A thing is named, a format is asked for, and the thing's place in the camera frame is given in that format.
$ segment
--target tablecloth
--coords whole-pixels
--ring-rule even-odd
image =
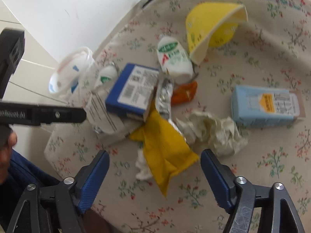
[[[185,120],[193,109],[220,118],[230,116],[231,92],[239,84],[301,90],[307,114],[304,121],[251,129],[248,146],[220,161],[253,184],[282,182],[310,232],[311,0],[154,0],[112,38],[96,64],[114,61],[123,68],[133,62],[159,68],[156,46],[160,35],[173,36],[188,48],[185,18],[194,6],[208,1],[243,3],[249,21],[240,24],[232,41],[207,51],[204,62],[195,67],[199,75],[194,100],[174,107],[173,118]],[[70,105],[80,104],[78,94],[85,105],[98,75],[95,67],[79,83]],[[247,130],[240,127],[240,132]],[[93,209],[122,232],[222,232],[228,215],[217,206],[199,163],[170,181],[165,198],[154,180],[135,179],[141,147],[142,143],[126,139],[105,148],[86,121],[56,125],[45,157],[65,178],[90,163],[98,150],[107,150],[110,168]],[[204,148],[201,144],[193,150],[200,155]],[[260,209],[255,209],[251,232],[257,230],[259,216]]]

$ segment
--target yellow paper cup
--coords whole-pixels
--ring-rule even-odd
[[[195,6],[186,18],[190,59],[200,64],[209,46],[229,42],[240,22],[247,22],[243,4],[206,2]]]

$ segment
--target screw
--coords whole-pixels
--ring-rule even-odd
[[[65,185],[70,185],[70,184],[72,184],[74,182],[75,182],[75,179],[73,177],[67,177],[67,178],[64,179]]]
[[[37,186],[36,186],[35,184],[31,183],[31,184],[29,184],[29,185],[27,186],[27,190],[28,190],[28,191],[32,191],[32,190],[35,190],[36,187],[37,187]]]
[[[279,182],[275,183],[274,186],[278,190],[283,190],[284,189],[284,185],[282,183],[279,183]]]
[[[247,179],[240,176],[236,178],[236,182],[239,184],[245,184],[247,182]]]

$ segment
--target blue box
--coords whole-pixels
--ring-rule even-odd
[[[120,117],[146,121],[159,71],[127,63],[106,98],[106,109]]]
[[[299,90],[235,86],[231,96],[232,119],[244,126],[287,125],[305,117]]]

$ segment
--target person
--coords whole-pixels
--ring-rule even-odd
[[[13,150],[17,135],[12,132],[0,149],[0,224],[7,231],[15,207],[27,185],[53,186],[59,180],[43,172],[18,152]]]

